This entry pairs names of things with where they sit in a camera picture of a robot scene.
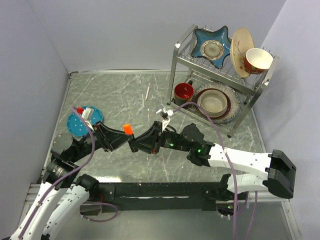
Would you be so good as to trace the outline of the orange highlighter cap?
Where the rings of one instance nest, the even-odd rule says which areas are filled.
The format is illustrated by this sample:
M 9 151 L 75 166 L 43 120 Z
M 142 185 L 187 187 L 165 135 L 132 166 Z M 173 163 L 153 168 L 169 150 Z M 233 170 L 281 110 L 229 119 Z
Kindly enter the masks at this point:
M 131 125 L 129 123 L 126 123 L 126 124 L 123 125 L 123 130 L 127 135 L 133 135 L 134 134 L 133 129 L 132 129 L 132 127 L 131 127 Z

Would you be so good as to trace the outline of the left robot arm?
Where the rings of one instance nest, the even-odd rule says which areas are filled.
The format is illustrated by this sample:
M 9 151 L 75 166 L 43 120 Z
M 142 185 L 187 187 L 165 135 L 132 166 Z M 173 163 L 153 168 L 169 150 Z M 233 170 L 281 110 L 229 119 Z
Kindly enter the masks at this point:
M 97 122 L 87 131 L 80 139 L 69 133 L 54 139 L 51 162 L 46 167 L 37 196 L 9 239 L 54 240 L 70 216 L 99 190 L 96 178 L 85 174 L 77 176 L 84 166 L 75 163 L 84 157 L 90 161 L 97 149 L 114 151 L 133 139 L 130 125 L 120 131 Z

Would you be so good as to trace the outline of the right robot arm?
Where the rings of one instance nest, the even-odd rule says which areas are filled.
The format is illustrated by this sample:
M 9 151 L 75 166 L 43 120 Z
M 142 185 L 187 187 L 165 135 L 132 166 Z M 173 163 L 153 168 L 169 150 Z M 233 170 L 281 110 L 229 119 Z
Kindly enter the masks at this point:
M 222 180 L 224 188 L 234 194 L 268 191 L 282 199 L 293 198 L 297 168 L 283 151 L 248 152 L 222 147 L 204 137 L 194 123 L 177 133 L 163 130 L 162 123 L 155 121 L 145 133 L 133 137 L 129 146 L 133 152 L 147 154 L 157 154 L 160 148 L 187 152 L 186 158 L 196 166 L 241 171 L 242 175 L 231 174 Z

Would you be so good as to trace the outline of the white pink acrylic marker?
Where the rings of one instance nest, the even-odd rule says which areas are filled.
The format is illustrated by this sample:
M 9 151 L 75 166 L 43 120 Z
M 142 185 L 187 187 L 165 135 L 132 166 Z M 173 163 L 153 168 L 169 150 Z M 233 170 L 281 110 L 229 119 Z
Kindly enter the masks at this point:
M 149 97 L 149 94 L 150 94 L 150 88 L 151 88 L 151 85 L 150 83 L 147 85 L 147 90 L 146 90 L 146 94 L 145 94 L 145 101 L 148 100 L 148 97 Z

